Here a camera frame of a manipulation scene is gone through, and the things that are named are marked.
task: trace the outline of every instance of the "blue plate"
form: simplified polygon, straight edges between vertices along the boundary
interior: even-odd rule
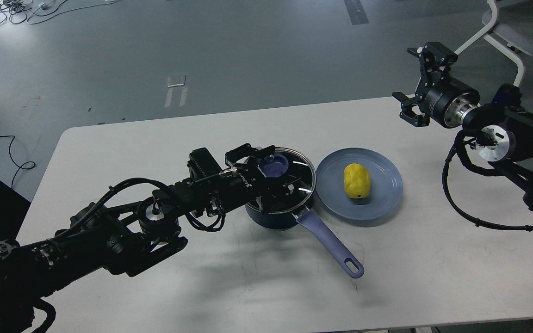
[[[351,199],[345,193],[343,172],[358,163],[370,172],[372,190],[367,198]],[[390,213],[402,198],[402,177],[382,154],[364,148],[345,148],[326,156],[316,170],[316,192],[332,212],[354,221],[370,221]]]

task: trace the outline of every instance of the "white chair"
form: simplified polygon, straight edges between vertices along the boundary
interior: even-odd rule
[[[455,53],[459,55],[481,37],[497,48],[518,66],[515,86],[520,86],[525,74],[525,65],[512,50],[519,50],[533,56],[533,0],[497,6],[495,0],[487,0],[490,11],[484,13],[485,26],[472,38],[460,46]]]

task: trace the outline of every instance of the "gray floor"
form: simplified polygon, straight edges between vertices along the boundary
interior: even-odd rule
[[[406,47],[438,41],[455,49],[482,27],[487,10],[484,0],[363,6],[368,23],[351,25],[342,0],[123,0],[40,25],[0,26],[0,134],[17,135],[17,161],[37,163],[19,174],[15,190],[33,198],[59,137],[74,126],[412,93],[418,63]],[[533,59],[527,60],[523,105],[533,112]],[[173,89],[168,101],[169,78],[180,74],[186,90]],[[516,69],[480,41],[461,54],[452,74],[487,102]],[[388,116],[398,111],[397,104]],[[235,135],[235,124],[216,126]],[[153,156],[185,139],[142,149]],[[0,179],[10,184],[8,144],[0,139]]]

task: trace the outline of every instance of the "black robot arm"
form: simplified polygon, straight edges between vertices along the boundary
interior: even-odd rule
[[[480,105],[475,89],[450,75],[458,57],[441,43],[431,42],[408,53],[417,57],[421,80],[415,96],[392,95],[400,101],[400,117],[415,127],[428,126],[432,118],[443,127],[462,126],[446,159],[442,182],[451,206],[464,218],[491,229],[533,230],[533,226],[505,226],[482,221],[463,212],[451,199],[447,176],[451,159],[457,155],[470,171],[484,176],[505,176],[524,190],[524,202],[533,211],[533,171],[516,162],[533,158],[533,114],[521,107],[520,89],[502,85],[489,104]],[[413,111],[418,106],[420,113]],[[472,164],[466,147],[476,150],[491,166]]]
[[[222,169],[206,148],[196,149],[188,161],[190,177],[180,182],[127,179],[71,217],[69,228],[48,240],[24,246],[15,240],[0,241],[0,332],[31,327],[33,308],[47,312],[47,320],[35,332],[46,331],[55,310],[41,297],[94,270],[102,267],[132,277],[178,253],[188,242],[180,236],[178,217],[186,217],[195,229],[214,232],[223,227],[229,211],[258,197],[277,195],[283,187],[259,168],[259,161],[274,151],[275,146],[259,149],[246,143],[226,154],[229,167]],[[149,198],[104,206],[117,192],[145,183],[157,187]],[[202,224],[197,218],[204,213],[216,216],[216,221]],[[135,222],[141,232],[129,230]]]

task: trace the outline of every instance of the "purple handle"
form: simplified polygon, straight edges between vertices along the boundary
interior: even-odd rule
[[[297,222],[316,236],[320,243],[324,245],[324,248],[326,248],[328,253],[332,255],[336,262],[341,265],[342,269],[344,269],[350,277],[360,278],[363,275],[365,272],[363,265],[361,265],[353,253],[342,244],[335,234],[328,229],[316,213],[309,210],[307,213],[298,216]],[[351,267],[347,265],[348,263],[353,264],[353,266],[357,268],[357,272],[353,272]]]

